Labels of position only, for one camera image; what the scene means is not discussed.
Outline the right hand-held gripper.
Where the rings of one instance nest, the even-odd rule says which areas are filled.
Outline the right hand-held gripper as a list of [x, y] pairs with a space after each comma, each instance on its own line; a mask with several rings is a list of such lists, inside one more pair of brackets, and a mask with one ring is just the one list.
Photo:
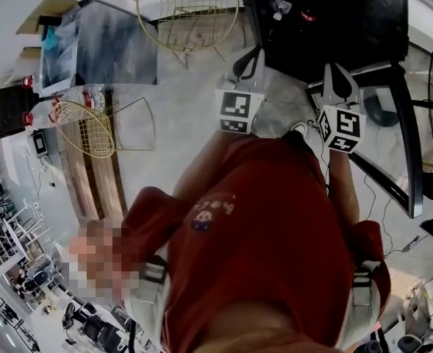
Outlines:
[[327, 149], [352, 153], [365, 135], [366, 115], [362, 114], [360, 90], [353, 76], [338, 63], [325, 64], [323, 75], [323, 103], [318, 126]]

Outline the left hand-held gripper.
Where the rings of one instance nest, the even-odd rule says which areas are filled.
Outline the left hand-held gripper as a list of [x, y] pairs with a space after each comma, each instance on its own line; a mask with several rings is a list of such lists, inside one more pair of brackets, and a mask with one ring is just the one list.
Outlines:
[[265, 51], [260, 46], [242, 50], [215, 90], [215, 112], [219, 129], [250, 135], [260, 114], [265, 94]]

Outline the black mini fridge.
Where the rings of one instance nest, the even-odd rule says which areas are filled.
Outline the black mini fridge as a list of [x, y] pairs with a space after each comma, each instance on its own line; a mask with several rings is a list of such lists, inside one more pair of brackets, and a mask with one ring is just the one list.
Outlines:
[[[372, 160], [356, 151], [351, 159], [395, 199], [410, 218], [423, 209], [421, 150], [415, 111], [401, 63], [406, 59], [407, 0], [285, 0], [291, 11], [281, 21], [273, 19], [273, 0], [243, 0], [256, 44], [265, 51], [269, 68], [307, 84], [307, 96], [316, 115], [322, 105], [324, 67], [338, 63], [355, 79], [366, 114], [366, 88], [387, 87], [399, 114], [409, 179], [398, 183]], [[304, 8], [315, 11], [317, 21], [301, 17]]]

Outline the person's right forearm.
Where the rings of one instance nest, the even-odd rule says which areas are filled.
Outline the person's right forearm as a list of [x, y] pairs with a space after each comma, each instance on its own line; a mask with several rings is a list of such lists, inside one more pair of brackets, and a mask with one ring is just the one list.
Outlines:
[[346, 153], [329, 151], [329, 198], [343, 224], [359, 222], [359, 202]]

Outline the person's left forearm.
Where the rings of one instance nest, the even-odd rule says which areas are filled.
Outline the person's left forearm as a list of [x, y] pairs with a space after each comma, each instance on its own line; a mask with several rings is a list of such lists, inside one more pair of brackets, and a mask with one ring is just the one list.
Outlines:
[[198, 201], [210, 188], [228, 148], [239, 138], [235, 133], [216, 131], [181, 175], [173, 197], [189, 204]]

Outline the black standing fan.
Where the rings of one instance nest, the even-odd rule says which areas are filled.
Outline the black standing fan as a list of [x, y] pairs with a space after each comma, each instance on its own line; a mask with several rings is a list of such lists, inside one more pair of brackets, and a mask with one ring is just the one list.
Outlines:
[[[421, 168], [433, 173], [433, 47], [428, 54], [411, 46], [402, 66], [415, 109], [413, 122], [419, 133], [412, 147], [421, 150]], [[360, 154], [394, 181], [406, 182], [409, 175], [404, 136], [392, 93], [387, 87], [366, 88], [363, 96], [368, 117], [366, 144], [373, 147], [362, 148]]]

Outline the person's black trousers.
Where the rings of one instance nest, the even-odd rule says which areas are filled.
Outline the person's black trousers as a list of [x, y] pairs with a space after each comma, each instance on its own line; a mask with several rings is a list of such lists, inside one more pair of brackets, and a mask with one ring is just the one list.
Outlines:
[[297, 148], [299, 150], [303, 150], [307, 153], [314, 154], [313, 150], [306, 143], [304, 136], [296, 130], [291, 130], [285, 133], [281, 139], [287, 143], [289, 143], [293, 148]]

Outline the clear water bottle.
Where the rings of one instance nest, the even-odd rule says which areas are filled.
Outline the clear water bottle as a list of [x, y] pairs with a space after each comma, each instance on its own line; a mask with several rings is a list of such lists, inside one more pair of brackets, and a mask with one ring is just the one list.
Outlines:
[[273, 0], [273, 19], [281, 21], [285, 15], [287, 15], [293, 7], [291, 2], [285, 0]]

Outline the person's red shirt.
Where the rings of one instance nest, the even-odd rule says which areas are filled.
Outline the person's red shirt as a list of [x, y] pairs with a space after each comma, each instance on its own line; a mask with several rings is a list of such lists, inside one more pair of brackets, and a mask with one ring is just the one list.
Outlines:
[[165, 353], [337, 353], [390, 296], [379, 225], [343, 224], [315, 155], [281, 138], [240, 136], [194, 204], [142, 189], [114, 250], [135, 270], [161, 248]]

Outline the wooden platform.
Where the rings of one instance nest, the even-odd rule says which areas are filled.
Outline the wooden platform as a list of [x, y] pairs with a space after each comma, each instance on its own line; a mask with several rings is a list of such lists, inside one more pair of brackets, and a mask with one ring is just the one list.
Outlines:
[[[112, 91], [104, 91], [105, 110], [112, 112]], [[61, 135], [64, 143], [63, 164], [71, 201], [79, 217], [121, 220], [127, 212], [124, 188], [118, 164], [118, 153], [97, 159], [81, 153]]]

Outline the teal plastic bag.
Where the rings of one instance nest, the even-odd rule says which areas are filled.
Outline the teal plastic bag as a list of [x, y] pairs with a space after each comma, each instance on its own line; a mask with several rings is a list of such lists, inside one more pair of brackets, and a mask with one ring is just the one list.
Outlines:
[[42, 43], [42, 48], [45, 51], [52, 50], [58, 46], [59, 40], [55, 34], [54, 27], [48, 26], [45, 28], [41, 43]]

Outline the brown cardboard sheet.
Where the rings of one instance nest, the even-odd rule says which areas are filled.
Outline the brown cardboard sheet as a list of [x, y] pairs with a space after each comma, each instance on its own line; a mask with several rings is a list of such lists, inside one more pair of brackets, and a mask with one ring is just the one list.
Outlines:
[[47, 16], [61, 18], [64, 13], [72, 9], [79, 2], [77, 0], [42, 0], [29, 14], [16, 31], [17, 35], [35, 35], [39, 32], [40, 17]]

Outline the white screen device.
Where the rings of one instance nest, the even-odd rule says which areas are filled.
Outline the white screen device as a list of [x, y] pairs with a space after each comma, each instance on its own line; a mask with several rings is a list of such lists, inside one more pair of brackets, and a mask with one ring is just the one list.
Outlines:
[[49, 153], [46, 139], [42, 131], [34, 131], [29, 138], [32, 150], [35, 152], [36, 157], [45, 157]]

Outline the black ribbed box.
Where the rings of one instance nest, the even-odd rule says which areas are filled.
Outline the black ribbed box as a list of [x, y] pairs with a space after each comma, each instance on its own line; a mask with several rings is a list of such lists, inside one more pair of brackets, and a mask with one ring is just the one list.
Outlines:
[[26, 116], [39, 99], [33, 89], [21, 85], [0, 88], [0, 138], [23, 131]]

